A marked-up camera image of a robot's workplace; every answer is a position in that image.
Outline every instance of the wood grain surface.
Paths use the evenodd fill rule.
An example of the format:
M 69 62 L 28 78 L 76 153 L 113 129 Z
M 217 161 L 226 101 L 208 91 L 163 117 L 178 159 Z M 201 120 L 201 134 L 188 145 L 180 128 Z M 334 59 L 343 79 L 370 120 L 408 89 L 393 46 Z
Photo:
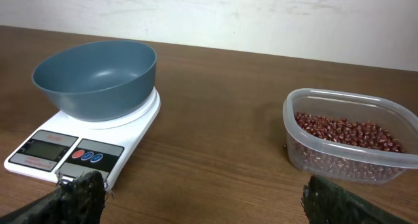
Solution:
M 0 160 L 57 109 L 31 83 L 48 56 L 108 38 L 0 27 Z M 383 97 L 418 114 L 418 72 L 150 43 L 161 110 L 123 168 L 101 223 L 307 223 L 282 104 L 298 88 Z M 337 181 L 418 223 L 418 170 L 385 185 Z M 0 167 L 0 216 L 55 184 Z

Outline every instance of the rectangular food container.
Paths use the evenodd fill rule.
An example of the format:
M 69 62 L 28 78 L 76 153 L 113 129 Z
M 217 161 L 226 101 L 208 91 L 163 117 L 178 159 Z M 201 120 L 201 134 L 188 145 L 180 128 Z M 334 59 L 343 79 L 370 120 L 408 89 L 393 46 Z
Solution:
M 407 153 L 317 138 L 299 127 L 294 117 L 296 112 L 380 124 L 392 132 Z M 290 161 L 301 170 L 353 182 L 384 184 L 407 168 L 418 168 L 418 118 L 392 101 L 340 91 L 297 89 L 283 104 L 283 120 Z

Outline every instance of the scale platform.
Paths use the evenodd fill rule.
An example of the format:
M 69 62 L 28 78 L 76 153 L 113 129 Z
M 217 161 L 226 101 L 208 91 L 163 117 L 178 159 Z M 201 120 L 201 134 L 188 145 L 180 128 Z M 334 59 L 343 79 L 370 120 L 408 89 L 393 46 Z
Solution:
M 5 160 L 11 172 L 58 182 L 98 170 L 111 189 L 160 109 L 155 88 L 134 112 L 115 120 L 86 122 L 58 112 Z

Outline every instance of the button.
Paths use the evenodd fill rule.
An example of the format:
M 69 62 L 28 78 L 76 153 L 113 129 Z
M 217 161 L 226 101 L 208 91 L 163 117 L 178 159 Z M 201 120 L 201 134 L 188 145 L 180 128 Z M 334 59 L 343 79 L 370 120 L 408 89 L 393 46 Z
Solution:
M 88 159 L 92 158 L 93 155 L 94 155 L 93 152 L 87 152 L 83 155 L 83 157 L 81 157 L 81 160 L 83 160 L 83 161 L 88 160 Z
M 84 155 L 84 150 L 78 150 L 74 152 L 71 157 L 73 159 L 77 159 L 77 158 L 80 158 L 82 155 Z
M 90 162 L 96 163 L 96 162 L 99 162 L 102 158 L 103 158 L 103 154 L 100 153 L 100 154 L 93 156 L 93 158 L 90 159 Z

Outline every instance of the white wall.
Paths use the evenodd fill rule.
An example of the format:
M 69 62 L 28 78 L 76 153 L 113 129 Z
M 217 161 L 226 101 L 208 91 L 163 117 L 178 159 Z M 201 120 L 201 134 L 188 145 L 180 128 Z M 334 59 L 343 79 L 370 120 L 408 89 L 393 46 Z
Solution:
M 418 71 L 418 0 L 0 0 L 0 24 Z

